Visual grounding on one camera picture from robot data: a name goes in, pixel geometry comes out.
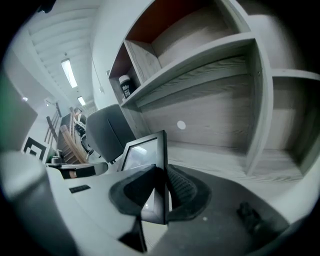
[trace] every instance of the white wall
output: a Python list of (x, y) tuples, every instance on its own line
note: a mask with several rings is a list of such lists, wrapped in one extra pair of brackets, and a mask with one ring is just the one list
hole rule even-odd
[(20, 151), (37, 113), (22, 100), (3, 70), (0, 70), (0, 102), (0, 151)]
[(12, 48), (8, 49), (3, 60), (3, 69), (13, 86), (23, 97), (28, 98), (28, 104), (36, 110), (44, 105), (45, 98), (52, 97), (19, 61)]
[(9, 47), (14, 52), (20, 63), (41, 86), (43, 86), (52, 96), (54, 96), (55, 99), (64, 102), (68, 108), (72, 107), (70, 100), (55, 84), (53, 78), (48, 73), (48, 70), (41, 62), (26, 27), (22, 27), (19, 30)]
[[(98, 110), (118, 103), (106, 71), (111, 69), (131, 26), (152, 1), (105, 0), (98, 10), (90, 43), (95, 65), (92, 64), (93, 97)], [(99, 91), (99, 81), (104, 94)]]
[(270, 204), (293, 223), (308, 215), (320, 196), (320, 156), (293, 188)]
[[(54, 117), (56, 110), (57, 109), (54, 105), (46, 106), (45, 104), (43, 104), (43, 105), (39, 106), (35, 110), (36, 113), (38, 114), (38, 116), (35, 119), (33, 125), (31, 126), (27, 136), (38, 141), (39, 143), (44, 144), (46, 133), (47, 133), (47, 130), (49, 127), (48, 122), (47, 122), (47, 117), (50, 117), (51, 121), (53, 122), (53, 117)], [(56, 135), (59, 135), (61, 120), (62, 120), (62, 118), (60, 118), (58, 120), (58, 123), (56, 125), (56, 129), (55, 129)], [(55, 139), (53, 139), (52, 148), (54, 150), (57, 149), (57, 142), (55, 141)]]

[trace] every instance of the fluorescent light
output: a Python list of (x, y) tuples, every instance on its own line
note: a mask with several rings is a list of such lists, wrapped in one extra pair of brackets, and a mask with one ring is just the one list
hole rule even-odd
[(78, 101), (80, 102), (80, 104), (81, 104), (82, 106), (86, 105), (86, 103), (85, 103), (85, 101), (84, 101), (84, 99), (83, 99), (82, 97), (79, 97), (79, 98), (78, 98)]
[(68, 79), (69, 84), (71, 85), (71, 87), (72, 87), (72, 88), (77, 87), (78, 85), (77, 85), (77, 82), (76, 82), (74, 73), (72, 72), (72, 69), (71, 69), (70, 60), (69, 60), (69, 59), (66, 59), (66, 60), (64, 60), (63, 62), (61, 62), (61, 66), (62, 66), (62, 68), (63, 68), (63, 71), (64, 71), (64, 73), (65, 73), (65, 76), (66, 76), (66, 78)]

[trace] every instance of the office chair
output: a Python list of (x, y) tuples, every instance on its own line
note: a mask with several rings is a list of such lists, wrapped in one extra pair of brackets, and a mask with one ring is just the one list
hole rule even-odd
[(118, 104), (102, 108), (86, 120), (87, 143), (113, 164), (134, 136)]

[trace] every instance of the wooden shelf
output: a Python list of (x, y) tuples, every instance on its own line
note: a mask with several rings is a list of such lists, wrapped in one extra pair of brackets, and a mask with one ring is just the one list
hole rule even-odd
[[(301, 179), (320, 154), (320, 75), (275, 25), (251, 0), (154, 1), (109, 76), (135, 136), (165, 130), (169, 163), (238, 182)], [(137, 89), (123, 101), (126, 74)]]
[(168, 141), (168, 163), (201, 170), (244, 177), (246, 155), (236, 149)]
[(198, 67), (232, 56), (243, 55), (253, 41), (253, 35), (248, 32), (230, 35), (200, 46), (183, 58), (177, 59), (162, 68), (135, 90), (120, 106), (123, 107), (132, 103), (173, 78)]
[(289, 76), (273, 77), (272, 121), (265, 149), (291, 151), (294, 161), (305, 173), (317, 157), (315, 151), (320, 152), (316, 146), (319, 146), (320, 134), (320, 108), (316, 97), (319, 80), (314, 79), (317, 74), (305, 71), (286, 74)]
[(304, 70), (297, 70), (297, 69), (273, 68), (272, 77), (273, 78), (302, 78), (302, 79), (320, 81), (320, 74), (304, 71)]
[(168, 163), (196, 169), (239, 183), (294, 183), (303, 178), (292, 155), (285, 150), (263, 150), (254, 172), (246, 178), (246, 155), (232, 148), (168, 141)]

